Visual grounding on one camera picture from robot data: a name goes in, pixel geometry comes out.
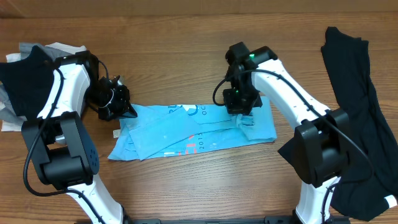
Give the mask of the light blue printed t-shirt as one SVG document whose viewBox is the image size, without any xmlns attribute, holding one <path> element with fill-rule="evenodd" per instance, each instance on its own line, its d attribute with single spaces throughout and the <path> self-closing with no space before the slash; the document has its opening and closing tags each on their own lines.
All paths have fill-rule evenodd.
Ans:
<svg viewBox="0 0 398 224">
<path fill-rule="evenodd" d="M 269 100 L 247 116 L 216 105 L 134 105 L 137 118 L 120 119 L 115 161 L 183 156 L 273 142 L 277 138 Z"/>
</svg>

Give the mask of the black t-shirt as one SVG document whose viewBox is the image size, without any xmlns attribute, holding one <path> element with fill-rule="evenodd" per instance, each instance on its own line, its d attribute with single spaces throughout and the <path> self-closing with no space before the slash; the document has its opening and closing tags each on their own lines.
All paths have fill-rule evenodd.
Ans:
<svg viewBox="0 0 398 224">
<path fill-rule="evenodd" d="M 341 178 L 348 184 L 335 187 L 331 205 L 367 222 L 389 209 L 389 198 L 397 196 L 397 141 L 371 81 L 368 45 L 328 27 L 321 47 L 336 100 L 349 116 L 351 139 L 367 154 L 353 152 L 355 160 Z"/>
</svg>

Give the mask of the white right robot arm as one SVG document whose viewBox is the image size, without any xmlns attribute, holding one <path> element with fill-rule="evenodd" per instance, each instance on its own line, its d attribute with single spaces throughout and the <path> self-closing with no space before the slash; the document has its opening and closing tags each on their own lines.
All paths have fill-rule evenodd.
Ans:
<svg viewBox="0 0 398 224">
<path fill-rule="evenodd" d="M 265 223 L 349 223 L 349 217 L 329 212 L 337 184 L 348 168 L 348 115 L 332 111 L 308 94 L 288 73 L 278 56 L 267 46 L 250 51 L 243 42 L 229 47 L 223 91 L 229 114 L 249 115 L 262 105 L 264 94 L 284 115 L 294 136 L 283 145 L 285 157 L 302 181 L 300 199 L 291 216 L 265 217 Z"/>
</svg>

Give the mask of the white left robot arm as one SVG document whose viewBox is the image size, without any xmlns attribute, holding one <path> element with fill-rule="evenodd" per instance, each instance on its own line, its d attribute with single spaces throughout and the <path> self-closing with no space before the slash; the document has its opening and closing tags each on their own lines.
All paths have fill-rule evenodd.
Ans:
<svg viewBox="0 0 398 224">
<path fill-rule="evenodd" d="M 103 63 L 88 50 L 46 65 L 55 73 L 47 103 L 36 119 L 22 125 L 26 189 L 39 197 L 71 196 L 92 223 L 132 223 L 98 174 L 99 155 L 81 120 L 86 106 L 103 121 L 136 118 L 128 88 L 119 77 L 101 77 Z"/>
</svg>

